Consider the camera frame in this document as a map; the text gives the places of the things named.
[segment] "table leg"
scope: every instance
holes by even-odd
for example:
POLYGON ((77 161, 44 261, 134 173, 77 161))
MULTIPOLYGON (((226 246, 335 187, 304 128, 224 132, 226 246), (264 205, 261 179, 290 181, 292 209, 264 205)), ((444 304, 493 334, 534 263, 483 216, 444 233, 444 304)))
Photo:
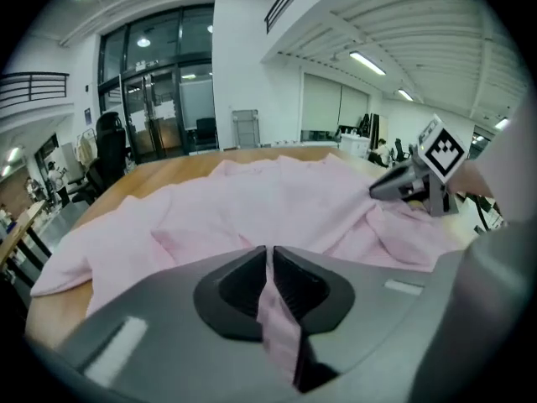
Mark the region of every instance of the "table leg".
POLYGON ((34 286, 34 281, 17 266, 17 263, 15 263, 15 261, 11 257, 8 257, 6 263, 8 265, 8 268, 11 269, 14 272, 15 276, 17 276, 22 282, 24 282, 24 284, 26 284, 30 288, 34 286))
POLYGON ((26 255, 26 258, 29 259, 30 263, 37 267, 38 270, 43 269, 43 263, 39 261, 36 255, 32 252, 32 249, 30 249, 28 245, 22 241, 22 239, 18 241, 17 246, 21 252, 26 255))
POLYGON ((28 233, 28 235, 33 239, 33 241, 39 247, 39 249, 41 249, 43 253, 49 259, 52 253, 47 248, 47 245, 45 245, 43 241, 39 238, 39 236, 35 233, 34 229, 30 227, 28 230, 26 230, 26 233, 28 233))

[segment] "sleeve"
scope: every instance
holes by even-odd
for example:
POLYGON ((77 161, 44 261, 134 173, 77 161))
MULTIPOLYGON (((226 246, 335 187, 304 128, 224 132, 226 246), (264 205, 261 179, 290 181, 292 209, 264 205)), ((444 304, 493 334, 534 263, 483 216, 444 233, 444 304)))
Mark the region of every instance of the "sleeve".
POLYGON ((476 159, 476 167, 508 222, 537 213, 537 97, 530 89, 509 125, 476 159))

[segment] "glass door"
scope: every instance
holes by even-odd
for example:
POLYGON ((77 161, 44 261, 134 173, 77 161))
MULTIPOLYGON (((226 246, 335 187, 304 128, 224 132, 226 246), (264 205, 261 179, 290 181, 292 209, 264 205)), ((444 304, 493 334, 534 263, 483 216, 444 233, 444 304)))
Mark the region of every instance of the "glass door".
POLYGON ((172 69, 124 82, 127 128, 138 163, 185 154, 185 130, 177 114, 174 84, 172 69))

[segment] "round wooden table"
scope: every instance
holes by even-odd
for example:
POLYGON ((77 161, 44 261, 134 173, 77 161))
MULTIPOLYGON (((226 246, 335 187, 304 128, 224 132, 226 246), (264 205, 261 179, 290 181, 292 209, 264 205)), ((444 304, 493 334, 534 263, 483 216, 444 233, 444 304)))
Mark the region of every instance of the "round wooden table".
MULTIPOLYGON (((380 177, 386 171, 373 163, 333 148, 233 150, 157 161, 139 165, 134 171, 125 175, 91 205, 76 223, 75 228, 113 211, 126 196, 142 198, 162 186, 208 176, 223 160, 250 163, 257 160, 275 160, 280 155, 287 155, 297 160, 317 161, 324 159, 328 154, 344 159, 357 171, 374 178, 380 177)), ((461 248, 466 247, 475 238, 472 231, 460 225, 461 221, 457 215, 444 217, 442 220, 447 230, 460 242, 461 248)), ((84 320, 91 295, 92 287, 89 281, 61 293, 35 297, 30 304, 26 320, 26 334, 49 348, 56 348, 84 320)))

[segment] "roller blind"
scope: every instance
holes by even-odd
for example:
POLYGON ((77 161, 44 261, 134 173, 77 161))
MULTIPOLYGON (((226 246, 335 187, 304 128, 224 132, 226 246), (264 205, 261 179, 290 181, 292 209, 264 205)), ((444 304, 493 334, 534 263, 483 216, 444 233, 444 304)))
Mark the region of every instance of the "roller blind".
POLYGON ((337 131, 341 85, 318 76, 304 74, 302 129, 337 131))
POLYGON ((349 86, 342 88, 339 125, 356 127, 358 121, 368 112, 368 95, 349 86))

